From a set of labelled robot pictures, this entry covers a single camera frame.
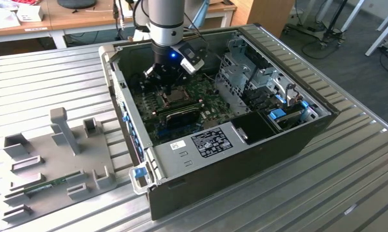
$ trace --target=green circuit board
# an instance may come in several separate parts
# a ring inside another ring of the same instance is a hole
[[[202,74],[192,76],[186,84],[174,87],[170,96],[156,90],[134,94],[134,101],[154,145],[211,128],[235,116],[215,91],[214,81]],[[170,117],[178,117],[182,112],[191,112],[190,119],[194,118],[194,121],[170,129],[166,126]]]

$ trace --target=barcode sticker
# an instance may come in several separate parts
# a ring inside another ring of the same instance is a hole
[[[36,30],[47,30],[47,28],[28,28],[24,31],[36,31]]]

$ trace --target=sticker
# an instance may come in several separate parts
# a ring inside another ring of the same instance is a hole
[[[221,128],[191,137],[200,156],[207,158],[233,147]]]
[[[36,30],[47,30],[47,28],[28,28],[24,31],[36,31]]]
[[[180,140],[180,141],[172,143],[172,144],[170,145],[170,148],[171,148],[172,150],[176,150],[178,148],[184,147],[184,146],[186,146],[184,141]]]

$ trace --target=table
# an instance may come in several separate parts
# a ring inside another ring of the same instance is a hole
[[[388,24],[388,16],[384,19],[380,27],[377,28],[377,31],[381,31],[382,28],[386,26]],[[388,36],[388,27],[386,29],[382,31],[382,33],[380,34],[377,40],[374,41],[374,43],[372,44],[372,46],[369,47],[368,51],[366,51],[366,56],[369,57],[372,55],[372,53],[374,52],[376,48],[381,45],[382,40],[385,39],[385,37]]]
[[[41,22],[20,22],[21,26],[0,29],[0,42],[48,37],[52,30],[48,11],[48,1],[39,4],[43,9],[44,18]]]
[[[120,183],[115,190],[11,232],[388,231],[388,124],[269,32],[254,25],[246,29],[262,45],[270,44],[267,49],[283,65],[341,114],[299,154],[158,221],[151,221],[147,199],[134,193],[128,179],[130,155],[100,76],[100,44],[0,57],[0,95],[5,95],[0,96],[0,117],[17,110],[45,114],[47,106],[61,102],[73,110],[77,101],[92,101],[89,109],[77,107],[77,121],[92,116],[103,121]],[[39,90],[48,91],[37,96]],[[16,98],[20,91],[36,105]],[[31,120],[24,134],[37,136],[51,131],[49,127],[37,128],[40,118],[35,115],[13,116],[8,118]],[[1,123],[1,133],[23,126]],[[6,168],[4,158],[0,154],[0,174]],[[0,193],[4,188],[8,185],[0,175]]]
[[[52,37],[56,48],[65,48],[64,35],[73,33],[83,33],[89,31],[115,29],[115,20],[112,18],[112,1],[97,0],[95,5],[95,12],[92,7],[79,10],[72,14],[71,9],[59,6],[56,0],[44,0],[41,7],[45,10],[45,21],[40,23],[23,23],[20,27],[0,29],[0,42],[13,41],[21,39]],[[222,17],[221,27],[230,26],[233,13],[237,7],[234,5],[225,5],[215,3],[209,6],[206,18]],[[132,19],[126,18],[126,27],[132,27]],[[27,28],[44,28],[33,32],[24,32]]]
[[[354,7],[354,9],[353,9],[353,11],[352,11],[349,17],[348,17],[348,20],[345,21],[345,23],[344,23],[344,25],[342,25],[342,28],[341,28],[341,31],[342,31],[342,32],[345,32],[345,31],[348,30],[348,28],[349,28],[349,26],[350,26],[350,24],[352,24],[352,22],[353,22],[353,20],[354,20],[354,18],[356,18],[356,16],[357,16],[358,12],[360,12],[361,5],[362,5],[364,1],[365,1],[365,0],[360,0],[360,1],[358,1],[357,5],[356,5],[356,7]],[[306,19],[308,19],[308,17],[309,17],[309,14],[310,14],[310,12],[312,12],[312,10],[313,10],[314,3],[316,3],[316,0],[310,0],[309,5],[308,5],[308,9],[306,9],[306,11],[303,12],[303,15],[302,15],[302,17],[301,17],[301,23],[302,23],[302,24],[305,23],[305,21],[306,21]],[[325,2],[325,5],[324,5],[324,7],[322,7],[322,9],[321,9],[321,11],[320,11],[320,13],[318,13],[318,17],[316,18],[318,22],[322,21],[324,16],[325,16],[325,14],[326,14],[326,12],[329,11],[329,8],[330,8],[330,6],[332,6],[332,3],[333,3],[333,0],[328,0],[328,1]]]

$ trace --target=black stand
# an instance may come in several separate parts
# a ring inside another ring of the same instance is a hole
[[[297,25],[287,24],[285,31],[287,32],[290,29],[294,29],[294,30],[298,30],[299,32],[302,32],[308,35],[317,37],[322,47],[325,47],[326,44],[329,42],[332,42],[334,39],[338,39],[338,46],[340,46],[345,40],[345,36],[344,36],[344,33],[341,32],[341,30],[340,30],[340,32],[334,32],[334,26],[336,26],[337,19],[341,15],[341,12],[342,12],[342,9],[344,9],[346,3],[348,3],[348,0],[341,1],[338,9],[334,13],[334,16],[332,18],[330,23],[316,22],[314,26],[312,26],[312,25],[305,26],[301,24],[297,24]]]

